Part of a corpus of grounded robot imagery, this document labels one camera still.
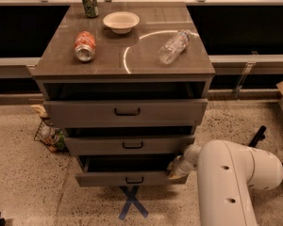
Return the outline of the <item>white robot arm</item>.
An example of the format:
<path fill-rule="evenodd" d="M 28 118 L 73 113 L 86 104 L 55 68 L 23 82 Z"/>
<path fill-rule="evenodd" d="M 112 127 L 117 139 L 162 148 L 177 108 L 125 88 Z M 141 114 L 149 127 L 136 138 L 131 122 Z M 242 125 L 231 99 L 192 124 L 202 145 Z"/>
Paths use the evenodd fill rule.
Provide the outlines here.
<path fill-rule="evenodd" d="M 168 166 L 171 180 L 193 170 L 201 226 L 258 226 L 249 190 L 273 189 L 283 180 L 277 156 L 226 140 L 190 145 Z"/>

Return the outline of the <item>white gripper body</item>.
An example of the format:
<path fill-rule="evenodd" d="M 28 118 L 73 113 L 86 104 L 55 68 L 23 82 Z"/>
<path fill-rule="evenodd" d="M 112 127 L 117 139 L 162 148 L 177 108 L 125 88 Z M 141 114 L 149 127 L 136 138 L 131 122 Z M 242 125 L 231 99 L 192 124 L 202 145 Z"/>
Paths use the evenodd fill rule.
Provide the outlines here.
<path fill-rule="evenodd" d="M 188 175 L 193 170 L 193 163 L 188 161 L 183 155 L 177 156 L 174 160 L 174 171 L 179 177 Z"/>

